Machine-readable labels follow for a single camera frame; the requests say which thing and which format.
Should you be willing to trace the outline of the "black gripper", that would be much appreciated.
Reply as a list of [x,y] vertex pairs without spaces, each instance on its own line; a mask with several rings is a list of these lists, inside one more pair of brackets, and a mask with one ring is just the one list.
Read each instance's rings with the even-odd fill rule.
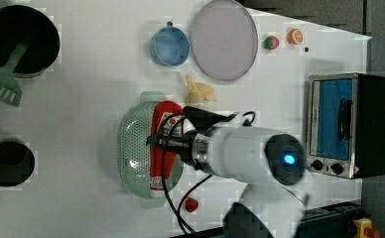
[[[194,166],[193,141],[198,136],[209,136],[215,130],[215,125],[226,122],[227,117],[186,106],[185,112],[168,116],[163,124],[176,116],[181,116],[181,119],[173,126],[168,136],[163,136],[164,149],[167,152],[178,154],[185,164]],[[146,145],[151,148],[151,143],[155,143],[157,139],[157,136],[150,135],[147,138]]]

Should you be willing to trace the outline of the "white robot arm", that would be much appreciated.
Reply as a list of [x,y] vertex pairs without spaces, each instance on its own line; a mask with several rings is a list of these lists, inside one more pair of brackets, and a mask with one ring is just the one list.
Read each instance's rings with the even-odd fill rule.
[[173,152],[197,171],[246,184],[223,217],[225,238],[295,238],[313,188],[305,151],[295,137],[254,127],[253,112],[215,114],[187,106],[175,119],[193,129],[177,137],[175,126],[147,138],[146,144]]

